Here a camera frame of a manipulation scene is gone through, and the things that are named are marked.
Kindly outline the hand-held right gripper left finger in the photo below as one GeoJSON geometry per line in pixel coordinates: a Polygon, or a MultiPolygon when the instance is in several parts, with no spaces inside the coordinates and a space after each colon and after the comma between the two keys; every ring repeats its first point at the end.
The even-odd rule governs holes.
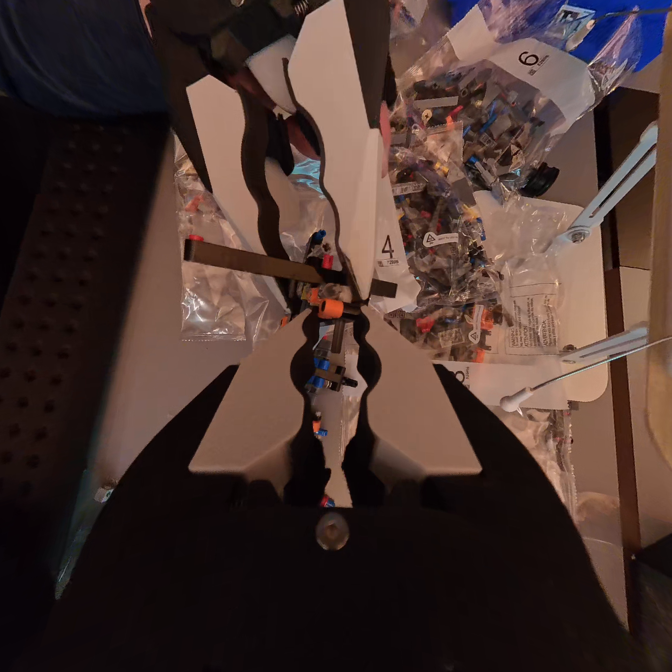
{"type": "Polygon", "coordinates": [[[241,361],[189,472],[267,482],[291,506],[321,504],[331,472],[306,390],[319,326],[307,309],[241,361]]]}

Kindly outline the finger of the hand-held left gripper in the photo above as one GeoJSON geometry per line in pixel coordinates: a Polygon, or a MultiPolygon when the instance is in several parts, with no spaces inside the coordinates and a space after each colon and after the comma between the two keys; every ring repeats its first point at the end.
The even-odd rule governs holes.
{"type": "Polygon", "coordinates": [[[289,223],[289,179],[266,157],[267,110],[212,75],[186,92],[211,192],[243,249],[289,261],[281,239],[289,223]]]}
{"type": "Polygon", "coordinates": [[[335,245],[359,300],[374,276],[390,28],[387,1],[327,1],[305,16],[287,66],[292,98],[320,141],[335,245]]]}

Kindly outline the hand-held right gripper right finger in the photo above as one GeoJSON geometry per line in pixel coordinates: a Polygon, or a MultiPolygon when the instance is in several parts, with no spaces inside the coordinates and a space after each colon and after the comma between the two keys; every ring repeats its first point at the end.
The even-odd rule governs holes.
{"type": "Polygon", "coordinates": [[[342,462],[353,507],[376,507],[399,484],[475,476],[481,463],[431,359],[362,307],[353,323],[364,380],[342,462]]]}

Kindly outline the clear bag of grey parts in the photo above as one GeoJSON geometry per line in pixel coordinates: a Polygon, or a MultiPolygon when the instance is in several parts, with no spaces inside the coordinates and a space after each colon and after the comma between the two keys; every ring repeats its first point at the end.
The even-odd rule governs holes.
{"type": "Polygon", "coordinates": [[[518,193],[530,171],[597,101],[586,80],[527,83],[489,61],[397,81],[402,104],[429,144],[433,133],[461,131],[463,171],[475,188],[503,199],[518,193]]]}

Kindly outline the black lego tyre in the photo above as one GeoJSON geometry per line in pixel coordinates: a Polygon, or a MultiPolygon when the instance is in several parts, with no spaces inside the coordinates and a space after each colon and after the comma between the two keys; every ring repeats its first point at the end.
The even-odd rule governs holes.
{"type": "Polygon", "coordinates": [[[519,192],[524,197],[539,198],[554,185],[559,174],[559,168],[542,162],[530,171],[519,192]]]}

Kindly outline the blue plastic bin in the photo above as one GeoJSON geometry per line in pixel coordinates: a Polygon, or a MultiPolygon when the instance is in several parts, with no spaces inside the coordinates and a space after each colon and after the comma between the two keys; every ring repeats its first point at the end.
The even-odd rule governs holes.
{"type": "Polygon", "coordinates": [[[527,83],[617,86],[660,53],[670,1],[391,1],[392,66],[489,61],[527,83]]]}

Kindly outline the partly built black lego assembly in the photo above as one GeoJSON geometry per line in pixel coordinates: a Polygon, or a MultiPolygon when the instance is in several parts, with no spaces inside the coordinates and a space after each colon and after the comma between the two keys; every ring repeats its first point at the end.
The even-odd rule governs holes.
{"type": "Polygon", "coordinates": [[[273,279],[271,287],[280,291],[280,298],[292,315],[298,313],[296,303],[299,300],[297,296],[292,295],[292,283],[302,283],[311,288],[325,284],[338,285],[340,291],[335,298],[315,296],[306,299],[321,322],[335,324],[335,343],[332,351],[338,354],[341,350],[345,324],[355,320],[361,313],[361,307],[372,298],[395,299],[399,287],[396,281],[376,277],[378,266],[374,258],[364,262],[365,276],[363,280],[359,279],[354,272],[353,262],[341,249],[339,233],[340,231],[335,232],[332,246],[321,258],[313,255],[317,243],[322,241],[317,233],[314,233],[310,239],[308,256],[301,264],[290,259],[216,245],[194,236],[189,236],[184,242],[183,260],[273,279]]]}

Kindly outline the person's left hand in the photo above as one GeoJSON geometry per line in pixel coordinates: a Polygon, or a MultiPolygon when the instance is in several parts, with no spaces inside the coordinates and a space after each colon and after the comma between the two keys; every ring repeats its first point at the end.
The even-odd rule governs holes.
{"type": "Polygon", "coordinates": [[[301,113],[283,117],[277,112],[278,105],[248,68],[240,69],[233,74],[225,74],[224,82],[235,90],[247,91],[267,110],[265,156],[277,162],[286,175],[293,170],[293,148],[297,153],[310,159],[319,160],[321,158],[319,139],[307,119],[301,113]]]}

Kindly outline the black perforated board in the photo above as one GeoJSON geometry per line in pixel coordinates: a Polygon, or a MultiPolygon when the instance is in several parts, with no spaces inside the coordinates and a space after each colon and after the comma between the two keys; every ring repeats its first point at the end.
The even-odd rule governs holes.
{"type": "Polygon", "coordinates": [[[1,506],[68,497],[96,421],[169,120],[1,103],[1,506]]]}

